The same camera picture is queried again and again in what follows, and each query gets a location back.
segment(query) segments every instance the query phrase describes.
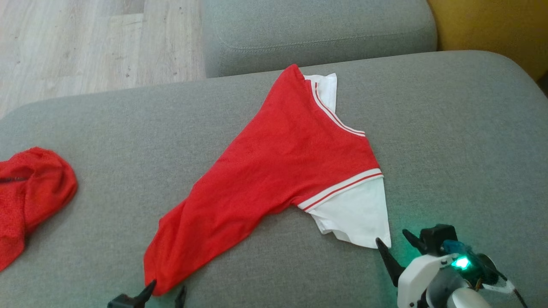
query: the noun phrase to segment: white fabric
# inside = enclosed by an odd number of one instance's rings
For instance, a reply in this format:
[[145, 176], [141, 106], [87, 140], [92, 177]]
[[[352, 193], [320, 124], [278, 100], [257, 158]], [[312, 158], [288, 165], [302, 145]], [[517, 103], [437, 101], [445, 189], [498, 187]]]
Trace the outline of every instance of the white fabric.
[[335, 73], [327, 76], [304, 75], [305, 79], [310, 80], [312, 84], [318, 83], [319, 98], [331, 111], [335, 112], [337, 105], [337, 75]]
[[[336, 74], [305, 79], [318, 83], [319, 98], [335, 112]], [[375, 239], [379, 237], [389, 248], [392, 246], [384, 179], [379, 169], [338, 183], [299, 204], [299, 208], [312, 215], [322, 234], [333, 232], [342, 241], [369, 248], [377, 248]]]

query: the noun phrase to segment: yellow cushion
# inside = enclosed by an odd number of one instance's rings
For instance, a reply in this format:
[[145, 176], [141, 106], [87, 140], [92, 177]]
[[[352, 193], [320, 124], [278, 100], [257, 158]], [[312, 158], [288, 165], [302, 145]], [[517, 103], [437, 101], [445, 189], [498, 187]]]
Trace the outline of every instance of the yellow cushion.
[[507, 56], [535, 80], [548, 71], [548, 0], [428, 0], [440, 50]]

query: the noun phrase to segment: gray cushion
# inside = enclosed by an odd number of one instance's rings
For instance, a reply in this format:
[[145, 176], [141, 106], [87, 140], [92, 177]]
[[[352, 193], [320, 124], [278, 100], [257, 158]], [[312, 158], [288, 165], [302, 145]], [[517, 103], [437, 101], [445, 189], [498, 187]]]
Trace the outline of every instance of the gray cushion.
[[207, 77], [436, 50], [426, 0], [204, 0]]
[[[364, 130], [386, 176], [393, 248], [403, 228], [455, 225], [534, 306], [548, 298], [548, 100], [516, 64], [443, 52], [307, 67], [339, 76], [337, 113]], [[279, 72], [75, 96], [0, 121], [0, 159], [32, 146], [72, 164], [74, 200], [0, 272], [0, 306], [102, 307], [144, 287], [158, 219], [185, 198], [261, 106]], [[298, 209], [264, 219], [192, 275], [187, 307], [395, 307], [377, 250], [320, 235]], [[174, 292], [147, 307], [173, 307]], [[516, 307], [511, 296], [490, 296]]]

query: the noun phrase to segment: red fabric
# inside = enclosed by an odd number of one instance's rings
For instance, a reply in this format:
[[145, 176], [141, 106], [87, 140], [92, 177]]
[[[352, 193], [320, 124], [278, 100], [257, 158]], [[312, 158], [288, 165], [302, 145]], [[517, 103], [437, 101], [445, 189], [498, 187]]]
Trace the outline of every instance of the red fabric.
[[159, 296], [251, 234], [261, 218], [379, 165], [368, 140], [328, 117], [296, 65], [187, 199], [159, 221], [145, 283]]
[[0, 271], [25, 249], [25, 236], [74, 196], [72, 168], [52, 151], [33, 147], [0, 162]]

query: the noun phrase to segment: robotic arm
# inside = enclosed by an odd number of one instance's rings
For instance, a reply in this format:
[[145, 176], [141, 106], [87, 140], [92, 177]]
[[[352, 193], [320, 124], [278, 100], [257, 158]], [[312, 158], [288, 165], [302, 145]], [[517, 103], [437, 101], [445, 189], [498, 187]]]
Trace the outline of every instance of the robotic arm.
[[[457, 240], [453, 226], [422, 229], [420, 238], [408, 230], [403, 230], [403, 235], [422, 254], [407, 268], [394, 259], [381, 239], [376, 239], [392, 283], [398, 288], [398, 308], [490, 308], [478, 292], [482, 288], [513, 292], [527, 308], [517, 289], [486, 255], [475, 254]], [[504, 287], [495, 286], [500, 278], [505, 281]]]

